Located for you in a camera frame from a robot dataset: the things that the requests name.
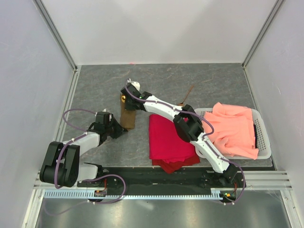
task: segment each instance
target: brown cloth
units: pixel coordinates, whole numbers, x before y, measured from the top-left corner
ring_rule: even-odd
[[[136,111],[128,111],[124,109],[124,102],[120,99],[120,125],[128,131],[135,128]]]

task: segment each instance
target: white wall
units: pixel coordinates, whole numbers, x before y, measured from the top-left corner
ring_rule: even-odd
[[[79,65],[242,62],[275,0],[43,0]]]
[[[72,69],[31,0],[0,3],[0,227],[21,227]]]
[[[304,2],[287,0],[247,67],[279,168],[304,218]]]

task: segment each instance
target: peach cloth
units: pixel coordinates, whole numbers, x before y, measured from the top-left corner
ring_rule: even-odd
[[[257,158],[250,108],[216,103],[212,113],[206,112],[204,117],[214,127],[208,137],[223,155]],[[205,132],[210,133],[209,125],[202,123]]]

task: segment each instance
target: dark red fabric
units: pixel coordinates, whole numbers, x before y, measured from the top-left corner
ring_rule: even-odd
[[[194,146],[180,139],[173,122],[160,115],[150,115],[149,142],[152,160],[183,162],[195,155]]]
[[[187,158],[185,161],[177,161],[177,162],[170,162],[166,163],[163,160],[152,160],[152,165],[159,165],[165,170],[166,173],[173,173],[176,170],[179,170],[183,166],[189,166],[193,164],[197,164],[200,162],[200,158],[197,154],[194,156]]]

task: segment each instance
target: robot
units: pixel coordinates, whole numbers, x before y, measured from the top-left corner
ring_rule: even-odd
[[[127,80],[121,89],[126,110],[142,110],[161,115],[174,123],[178,136],[193,144],[199,156],[204,156],[211,164],[214,175],[225,186],[235,181],[238,168],[234,162],[225,158],[208,139],[204,132],[201,117],[190,105],[184,107],[169,104],[154,95],[139,91],[139,83]],[[81,136],[65,142],[51,142],[48,146],[40,170],[42,182],[72,187],[76,182],[91,180],[102,175],[102,166],[90,163],[79,165],[79,157],[88,150],[100,146],[107,137],[119,138],[127,132],[114,118],[113,114],[102,111],[95,114],[88,130]]]

